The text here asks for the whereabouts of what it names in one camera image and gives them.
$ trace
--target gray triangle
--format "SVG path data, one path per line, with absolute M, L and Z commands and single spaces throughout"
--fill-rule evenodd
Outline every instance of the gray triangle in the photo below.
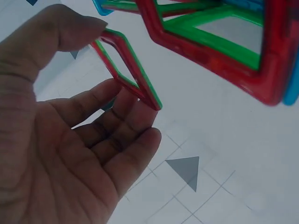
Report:
M 196 192 L 199 157 L 166 160 L 166 162 Z
M 70 54 L 73 56 L 74 59 L 77 58 L 77 55 L 78 55 L 79 51 L 71 51 Z

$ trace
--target palm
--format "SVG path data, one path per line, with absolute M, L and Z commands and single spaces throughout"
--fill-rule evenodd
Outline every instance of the palm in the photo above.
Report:
M 110 92 L 99 96 L 100 89 Z M 107 80 L 71 99 L 37 103 L 34 121 L 22 127 L 25 132 L 32 130 L 24 148 L 27 155 L 16 160 L 24 169 L 16 170 L 18 180 L 11 178 L 11 183 L 17 182 L 10 185 L 14 189 L 11 197 L 17 194 L 20 200 L 13 203 L 13 209 L 6 208 L 2 220 L 85 224 L 108 221 L 160 141 L 155 129 L 146 131 L 156 112 L 125 90 L 118 94 L 113 108 L 93 123 L 71 128 L 108 102 L 118 89 L 113 80 Z M 30 119 L 29 115 L 18 117 Z M 13 140 L 26 142 L 24 136 Z
M 39 110 L 27 209 L 51 211 L 43 217 L 49 223 L 106 223 L 121 197 L 113 181 L 51 104 L 42 103 Z M 30 212 L 25 218 L 32 219 Z

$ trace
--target green plastic frame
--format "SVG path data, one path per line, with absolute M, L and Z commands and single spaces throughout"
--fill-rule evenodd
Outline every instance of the green plastic frame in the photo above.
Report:
M 218 6 L 219 2 L 210 1 L 210 0 L 201 0 L 197 2 L 178 2 L 168 5 L 158 5 L 159 13 L 165 17 L 171 12 L 184 11 L 184 10 L 204 10 L 207 8 Z M 107 0 L 102 3 L 103 8 L 109 8 L 113 10 L 123 10 L 129 12 L 138 13 L 139 9 L 134 0 Z
M 223 5 L 221 7 L 183 15 L 178 18 L 164 21 L 163 26 L 165 30 L 169 32 L 209 46 L 249 66 L 251 69 L 258 70 L 260 63 L 259 54 L 227 39 L 196 28 L 198 25 L 228 16 L 234 16 L 252 22 L 258 26 L 263 26 L 263 16 L 261 14 L 230 5 Z
M 146 85 L 148 86 L 152 96 L 155 98 L 158 106 L 159 106 L 159 109 L 161 110 L 162 107 L 163 107 L 163 104 L 159 98 L 159 96 L 157 95 L 157 92 L 155 91 L 155 88 L 153 87 L 152 83 L 150 82 L 150 79 L 149 77 L 147 76 L 147 74 L 145 73 L 138 57 L 136 56 L 131 44 L 129 43 L 128 39 L 126 38 L 126 36 L 121 33 L 121 32 L 118 32 L 118 31 L 115 31 L 115 30 L 111 30 L 111 29 L 106 29 L 105 30 L 106 32 L 109 32 L 111 34 L 113 34 L 115 37 L 119 37 L 119 40 L 122 40 L 124 41 L 124 49 L 127 51 L 126 54 L 127 55 L 131 55 L 133 57 L 133 61 L 131 62 L 128 62 L 129 63 L 129 66 L 132 66 L 133 64 L 135 64 L 142 76 L 142 79 L 146 82 Z M 114 48 L 116 48 L 116 50 L 118 51 L 118 53 L 120 54 L 119 52 L 119 49 L 117 48 L 117 46 L 113 45 L 112 43 L 110 43 L 109 41 L 104 41 L 110 45 L 112 45 Z M 132 74 L 133 77 L 135 78 L 135 80 L 137 81 L 137 83 L 134 83 L 132 82 L 130 79 L 128 79 L 127 77 L 125 77 L 117 68 L 117 66 L 115 65 L 115 63 L 113 62 L 113 60 L 111 59 L 111 57 L 109 56 L 109 54 L 107 53 L 105 47 L 102 45 L 101 41 L 100 40 L 95 40 L 95 43 L 97 44 L 97 47 L 101 50 L 102 54 L 106 57 L 106 59 L 110 62 L 110 64 L 112 65 L 113 69 L 117 72 L 117 75 L 125 82 L 125 83 L 128 83 L 129 85 L 135 87 L 136 89 L 138 89 L 139 91 L 142 91 L 140 88 L 139 88 L 139 85 L 137 84 L 138 82 L 140 82 L 140 77 L 136 77 L 136 74 L 138 73 L 136 71 L 136 69 L 134 68 L 129 68 L 128 69 L 132 72 L 133 70 L 135 71 L 135 74 Z M 128 64 L 126 63 L 126 60 L 125 60 L 125 54 L 120 54 L 122 59 L 124 60 L 125 64 L 128 66 Z
M 106 58 L 107 58 L 107 59 L 110 61 L 110 63 L 113 65 L 114 69 L 115 69 L 115 70 L 117 71 L 117 73 L 118 73 L 118 76 L 121 77 L 122 79 L 124 79 L 127 83 L 130 83 L 131 85 L 133 85 L 133 86 L 135 86 L 136 88 L 139 89 L 139 86 L 138 86 L 137 83 L 134 83 L 132 80 L 130 80 L 129 78 L 125 77 L 125 76 L 118 70 L 117 66 L 115 65 L 114 61 L 111 59 L 111 57 L 109 56 L 109 54 L 107 53 L 107 51 L 106 51 L 105 47 L 103 46 L 103 44 L 101 43 L 101 41 L 96 40 L 95 42 L 97 43 L 98 47 L 101 49 L 101 51 L 103 52 L 103 54 L 106 56 Z M 133 57 L 134 57 L 135 60 L 136 60 L 137 58 L 136 58 L 135 53 L 134 53 L 133 51 L 131 51 L 131 53 L 132 53 Z M 145 71 L 143 70 L 143 68 L 140 69 L 140 71 L 141 71 L 143 77 L 146 76 Z

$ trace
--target blue magnetic tile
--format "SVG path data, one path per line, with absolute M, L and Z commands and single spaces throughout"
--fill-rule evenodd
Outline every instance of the blue magnetic tile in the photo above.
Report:
M 113 10 L 102 8 L 101 4 L 104 2 L 106 2 L 106 0 L 93 0 L 94 6 L 97 8 L 98 13 L 102 16 L 106 16 L 114 12 Z
M 293 70 L 293 74 L 285 93 L 284 104 L 291 106 L 293 105 L 299 96 L 299 50 L 297 54 L 297 61 Z

